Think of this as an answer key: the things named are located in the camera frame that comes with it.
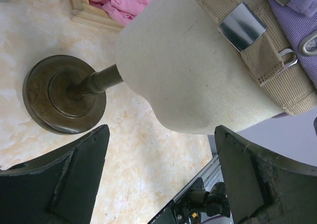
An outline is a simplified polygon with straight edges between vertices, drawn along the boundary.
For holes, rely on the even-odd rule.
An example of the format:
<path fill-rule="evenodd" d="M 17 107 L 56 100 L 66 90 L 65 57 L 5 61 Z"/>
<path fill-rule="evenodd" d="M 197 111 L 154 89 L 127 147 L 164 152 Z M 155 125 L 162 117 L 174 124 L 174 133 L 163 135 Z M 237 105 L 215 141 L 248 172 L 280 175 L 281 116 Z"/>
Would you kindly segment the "beige cap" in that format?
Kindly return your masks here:
<path fill-rule="evenodd" d="M 196 0 L 239 52 L 250 76 L 288 115 L 317 106 L 317 90 L 293 52 L 267 0 Z"/>

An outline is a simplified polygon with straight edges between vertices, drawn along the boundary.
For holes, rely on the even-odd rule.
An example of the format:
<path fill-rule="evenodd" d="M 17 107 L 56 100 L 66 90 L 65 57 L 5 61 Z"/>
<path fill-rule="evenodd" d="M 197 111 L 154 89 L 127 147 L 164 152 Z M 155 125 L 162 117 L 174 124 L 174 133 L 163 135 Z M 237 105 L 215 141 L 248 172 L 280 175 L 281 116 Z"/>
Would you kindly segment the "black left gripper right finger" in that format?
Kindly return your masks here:
<path fill-rule="evenodd" d="M 236 224 L 315 224 L 317 168 L 255 144 L 227 127 L 214 132 Z"/>

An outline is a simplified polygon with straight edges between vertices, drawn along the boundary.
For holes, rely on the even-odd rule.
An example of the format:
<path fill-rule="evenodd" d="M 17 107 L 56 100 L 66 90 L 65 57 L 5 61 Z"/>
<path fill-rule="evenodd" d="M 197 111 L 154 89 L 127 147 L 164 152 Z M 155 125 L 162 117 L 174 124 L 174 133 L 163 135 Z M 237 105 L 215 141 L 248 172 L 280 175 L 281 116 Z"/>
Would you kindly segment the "purple cap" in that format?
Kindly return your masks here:
<path fill-rule="evenodd" d="M 285 110 L 298 115 L 317 105 L 317 51 L 308 49 L 317 38 L 317 0 L 268 0 L 296 59 L 288 62 L 264 88 Z"/>

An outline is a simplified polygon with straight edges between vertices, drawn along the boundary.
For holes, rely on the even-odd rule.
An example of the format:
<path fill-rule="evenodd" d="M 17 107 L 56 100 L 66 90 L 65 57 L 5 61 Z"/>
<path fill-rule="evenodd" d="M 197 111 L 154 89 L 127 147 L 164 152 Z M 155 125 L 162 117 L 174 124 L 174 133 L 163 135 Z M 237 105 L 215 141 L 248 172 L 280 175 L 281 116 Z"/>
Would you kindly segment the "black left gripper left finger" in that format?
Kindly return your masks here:
<path fill-rule="evenodd" d="M 101 125 L 81 138 L 0 172 L 2 224 L 88 224 L 110 132 Z"/>

